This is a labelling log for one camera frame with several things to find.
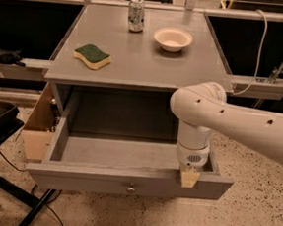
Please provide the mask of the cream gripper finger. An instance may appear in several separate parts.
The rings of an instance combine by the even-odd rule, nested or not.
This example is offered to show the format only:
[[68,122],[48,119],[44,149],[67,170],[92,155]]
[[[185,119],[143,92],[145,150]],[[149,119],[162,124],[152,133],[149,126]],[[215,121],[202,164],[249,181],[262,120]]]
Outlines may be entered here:
[[181,167],[180,168],[180,179],[181,186],[183,188],[192,188],[197,183],[199,179],[199,172],[195,169],[195,167]]

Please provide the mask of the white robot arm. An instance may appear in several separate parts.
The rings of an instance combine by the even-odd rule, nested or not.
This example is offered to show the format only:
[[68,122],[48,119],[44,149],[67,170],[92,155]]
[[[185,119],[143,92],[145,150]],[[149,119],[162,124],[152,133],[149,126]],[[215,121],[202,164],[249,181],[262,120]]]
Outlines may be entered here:
[[198,169],[208,161],[213,130],[283,165],[283,113],[235,106],[215,82],[185,86],[171,96],[179,120],[177,158],[181,184],[194,187]]

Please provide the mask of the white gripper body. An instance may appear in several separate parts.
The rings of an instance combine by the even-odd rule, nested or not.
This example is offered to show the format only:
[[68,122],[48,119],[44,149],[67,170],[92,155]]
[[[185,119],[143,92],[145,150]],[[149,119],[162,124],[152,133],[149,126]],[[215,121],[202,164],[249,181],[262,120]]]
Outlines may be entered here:
[[208,127],[187,124],[181,121],[178,126],[177,158],[180,166],[201,168],[208,161],[210,137]]

